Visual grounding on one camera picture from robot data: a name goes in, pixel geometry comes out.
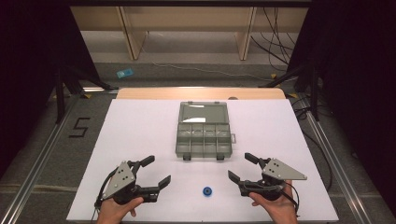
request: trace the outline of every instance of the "metal frame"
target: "metal frame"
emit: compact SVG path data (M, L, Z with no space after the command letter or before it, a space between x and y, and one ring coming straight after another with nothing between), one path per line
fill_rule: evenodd
M299 93L299 97L301 99L304 98L301 93ZM309 106L309 103L306 99L304 99L301 101L301 105L303 107L307 107ZM363 202L361 201L361 198L359 197L358 192L353 187L351 181L349 180L349 177L347 176L346 171L344 170L343 165L338 160L337 155L332 149L332 145L330 144L329 139L323 131L320 122L314 118L310 111L306 112L306 115L320 146L323 148L323 153L325 154L326 159L329 161L329 164L332 167L334 176L340 185L341 191L343 191L344 196L346 197L346 201L349 204L356 221L361 224L373 223L368 215L367 209L365 208Z
M70 112L72 111L74 105L78 101L79 95L74 95L71 98L71 102L69 107L67 107L64 117L60 120L59 123L56 123L54 128L52 129L51 134L43 146L38 158L35 160L35 164L32 167L29 175L24 180L23 184L21 185L19 191L17 192L16 196L14 197L12 203L8 206L6 214L4 215L1 223L16 223L18 217L21 214L23 207L26 205L29 196L35 187L35 183L37 182L38 178L43 171L54 146L56 145L59 135L64 128L64 124L66 123Z
M309 7L311 0L58 0L48 4L84 7Z

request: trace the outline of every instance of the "gray plastic organizer box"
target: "gray plastic organizer box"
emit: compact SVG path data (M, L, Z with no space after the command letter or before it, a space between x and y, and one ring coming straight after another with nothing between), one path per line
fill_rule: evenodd
M181 102L177 125L176 154L191 158L224 160L233 153L227 104Z

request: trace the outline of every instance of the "gray floor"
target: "gray floor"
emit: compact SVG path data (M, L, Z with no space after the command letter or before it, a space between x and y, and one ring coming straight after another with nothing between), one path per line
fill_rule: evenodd
M139 60L134 62L128 58L122 34L86 32L84 37L101 79L118 87L257 87L267 83L272 74L283 74L276 69L286 69L285 64L273 57L271 63L276 69L272 67L269 64L268 54L253 43L250 45L247 60L239 61L233 34L228 33L150 33L144 52ZM260 34L255 35L255 38L259 40ZM282 38L285 44L292 47L292 43L285 35L282 35ZM260 42L269 47L263 39L260 39ZM281 56L278 49L273 47L273 51ZM172 64L172 66L159 66L159 64ZM125 78L116 76L118 71L127 68L134 70L133 76ZM280 88L287 94L293 94L293 81L282 83ZM91 86L90 83L82 83L84 86ZM115 97L114 93L95 93L88 97L75 99L76 96L72 96L65 99L67 105L70 106L70 114L17 223L68 223L65 220L68 210L85 172L109 104ZM359 160L352 156L353 150L337 121L332 117L331 111L326 107L326 102L320 98L319 104L321 105L318 108L319 123L329 138L352 186L358 192L370 219L373 223L396 223L395 217L378 194ZM297 103L294 107L300 108L301 105ZM88 127L88 131L82 138L70 138L72 134L81 133L81 130L74 130L78 118L90 118L80 123L81 126ZM48 107L40 122L37 123L30 141L0 180L1 215L7 211L20 185L29 175L35 159L46 145L55 120L56 99L51 96ZM308 119L302 119L299 122L303 131L315 137ZM323 184L329 186L331 176L320 149L309 138L306 138L306 142L323 179ZM334 177L329 195L340 218L337 223L359 223Z

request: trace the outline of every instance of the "blue bottle cap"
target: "blue bottle cap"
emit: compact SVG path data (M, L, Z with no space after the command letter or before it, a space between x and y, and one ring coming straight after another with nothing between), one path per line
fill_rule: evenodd
M203 193L206 197L209 197L210 195L212 195L212 188L210 187L205 187L203 190Z

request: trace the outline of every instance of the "white table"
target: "white table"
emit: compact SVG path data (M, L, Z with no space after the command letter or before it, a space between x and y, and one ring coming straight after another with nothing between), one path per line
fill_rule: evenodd
M161 191L158 202L140 205L137 217L128 215L124 221L270 221L261 207L252 207L249 197L240 196L239 188L228 178L231 170L242 180L261 179L259 165L244 159L245 152L250 152L264 159L277 158L308 176L293 181L300 195L300 221L338 220L290 102L221 101L227 102L231 132L236 136L233 155L225 161L183 161L175 152L180 100L113 100L67 219L91 220L93 203L106 176L121 161L141 161L154 155L155 162L137 173L137 184L157 186L168 175L172 181ZM213 189L210 197L203 195L207 186Z

